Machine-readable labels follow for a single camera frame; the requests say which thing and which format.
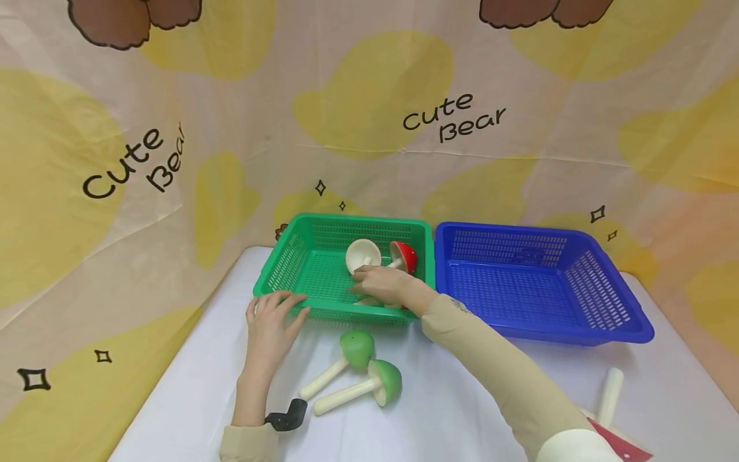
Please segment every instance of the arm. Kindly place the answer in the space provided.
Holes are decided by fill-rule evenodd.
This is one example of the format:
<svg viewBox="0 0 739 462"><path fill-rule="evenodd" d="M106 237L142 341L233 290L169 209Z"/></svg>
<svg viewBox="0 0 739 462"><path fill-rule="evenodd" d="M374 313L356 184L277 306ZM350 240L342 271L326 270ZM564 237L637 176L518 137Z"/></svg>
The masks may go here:
<svg viewBox="0 0 739 462"><path fill-rule="evenodd" d="M530 461L620 462L563 391L463 304L391 268L363 267L356 274L355 291L408 307L424 333L488 390Z"/></svg>
<svg viewBox="0 0 739 462"><path fill-rule="evenodd" d="M302 300L305 296L275 292L249 304L246 312L249 324L246 362L236 381L234 417L231 425L223 430L219 451L222 462L277 460L277 431L265 424L267 395L277 368L307 318L309 308L301 311L296 320L285 327L285 317L290 309Z"/></svg>

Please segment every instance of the beige sleeve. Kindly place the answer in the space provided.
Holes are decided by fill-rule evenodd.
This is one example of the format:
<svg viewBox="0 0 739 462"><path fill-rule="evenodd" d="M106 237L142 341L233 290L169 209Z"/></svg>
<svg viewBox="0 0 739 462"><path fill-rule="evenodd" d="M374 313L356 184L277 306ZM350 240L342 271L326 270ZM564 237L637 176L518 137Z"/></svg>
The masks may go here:
<svg viewBox="0 0 739 462"><path fill-rule="evenodd" d="M446 295L431 303L423 332L449 350L485 387L529 461L557 433L593 427L524 352Z"/></svg>
<svg viewBox="0 0 739 462"><path fill-rule="evenodd" d="M261 427L233 427L223 430L221 462L274 462L277 460L277 431L270 424Z"/></svg>

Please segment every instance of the black clip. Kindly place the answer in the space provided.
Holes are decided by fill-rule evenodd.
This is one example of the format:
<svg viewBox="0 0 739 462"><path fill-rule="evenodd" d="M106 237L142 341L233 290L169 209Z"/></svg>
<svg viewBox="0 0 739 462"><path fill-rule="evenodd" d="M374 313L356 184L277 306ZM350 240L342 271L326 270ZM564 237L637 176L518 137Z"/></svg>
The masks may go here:
<svg viewBox="0 0 739 462"><path fill-rule="evenodd" d="M300 427L303 424L305 410L308 403L300 398L295 398L290 402L290 408L285 414L272 412L265 418L265 424L272 424L272 427L278 432L289 432Z"/></svg>

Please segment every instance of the red mushroom cap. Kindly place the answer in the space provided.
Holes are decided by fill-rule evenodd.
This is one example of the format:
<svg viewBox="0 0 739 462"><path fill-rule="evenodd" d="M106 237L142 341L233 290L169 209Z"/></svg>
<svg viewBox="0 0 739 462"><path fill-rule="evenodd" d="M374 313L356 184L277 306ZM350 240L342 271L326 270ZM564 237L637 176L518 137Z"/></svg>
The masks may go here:
<svg viewBox="0 0 739 462"><path fill-rule="evenodd" d="M404 269L408 274L413 274L418 264L418 255L416 255L413 247L400 241L391 241L390 255L393 260L402 259Z"/></svg>

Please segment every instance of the white table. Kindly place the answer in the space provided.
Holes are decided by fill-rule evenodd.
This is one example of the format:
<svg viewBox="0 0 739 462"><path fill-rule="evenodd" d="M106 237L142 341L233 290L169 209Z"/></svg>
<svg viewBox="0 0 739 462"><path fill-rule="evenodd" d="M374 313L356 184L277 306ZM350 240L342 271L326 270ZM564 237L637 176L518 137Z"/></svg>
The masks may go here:
<svg viewBox="0 0 739 462"><path fill-rule="evenodd" d="M217 461L245 357L245 306L270 248L244 252L110 458L113 462ZM596 406L609 367L625 375L615 425L656 462L739 461L739 415L646 291L624 275L654 324L646 345L583 348L515 341L577 404ZM348 325L309 321L270 390L268 412L284 412L307 381L340 355ZM369 327L377 354L403 373L403 394L381 410L371 396L281 436L286 461L524 461L490 395L420 332ZM321 392L361 378L346 372Z"/></svg>

